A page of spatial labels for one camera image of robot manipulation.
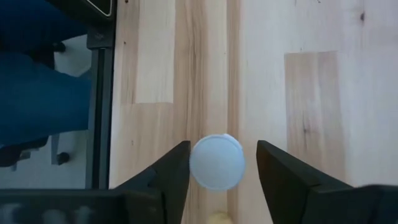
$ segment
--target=wooden surface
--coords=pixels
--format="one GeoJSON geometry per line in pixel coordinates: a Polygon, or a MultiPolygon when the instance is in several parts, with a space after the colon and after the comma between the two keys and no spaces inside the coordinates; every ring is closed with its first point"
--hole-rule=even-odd
{"type": "Polygon", "coordinates": [[[119,0],[110,186],[174,145],[230,133],[241,183],[191,181],[183,223],[272,223],[256,167],[269,141],[352,185],[398,184],[398,1],[119,0]]]}

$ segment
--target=blue jeans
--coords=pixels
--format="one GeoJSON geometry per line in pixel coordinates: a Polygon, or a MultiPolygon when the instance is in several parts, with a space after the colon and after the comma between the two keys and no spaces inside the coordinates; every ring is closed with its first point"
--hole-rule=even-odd
{"type": "Polygon", "coordinates": [[[87,129],[90,81],[23,54],[85,33],[45,0],[0,0],[0,145],[87,129]]]}

